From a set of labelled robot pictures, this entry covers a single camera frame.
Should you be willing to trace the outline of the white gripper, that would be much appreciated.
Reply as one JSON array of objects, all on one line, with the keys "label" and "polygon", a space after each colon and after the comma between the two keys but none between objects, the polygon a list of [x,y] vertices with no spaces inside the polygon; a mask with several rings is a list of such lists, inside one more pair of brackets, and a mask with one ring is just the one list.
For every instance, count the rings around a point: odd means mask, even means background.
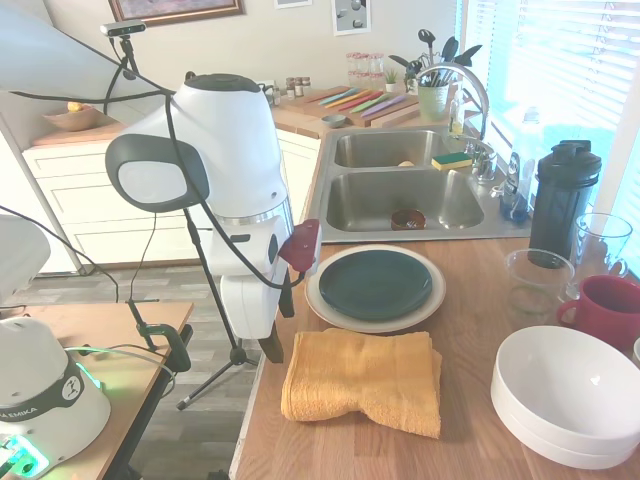
[{"label": "white gripper", "polygon": [[279,291],[252,276],[223,276],[221,298],[237,337],[258,340],[271,363],[284,362],[284,350],[274,323]]}]

